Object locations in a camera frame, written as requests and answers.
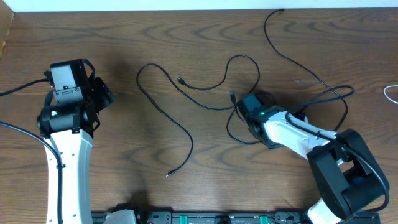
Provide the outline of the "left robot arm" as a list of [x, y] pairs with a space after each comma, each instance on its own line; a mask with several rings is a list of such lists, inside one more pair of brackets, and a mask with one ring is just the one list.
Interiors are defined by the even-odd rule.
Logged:
[[87, 59], [53, 63], [44, 74], [53, 90], [37, 117], [48, 165], [47, 223], [92, 223], [90, 154], [101, 110], [114, 103], [111, 90], [87, 73]]

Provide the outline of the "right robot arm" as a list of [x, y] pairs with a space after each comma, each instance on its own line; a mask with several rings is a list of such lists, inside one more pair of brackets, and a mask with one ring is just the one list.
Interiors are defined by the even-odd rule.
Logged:
[[267, 106], [250, 94], [234, 102], [249, 132], [269, 149], [287, 147], [306, 159], [320, 193], [320, 200], [305, 216], [309, 223], [342, 223], [380, 197], [389, 203], [389, 183], [362, 136], [353, 129], [342, 133], [311, 125], [304, 113]]

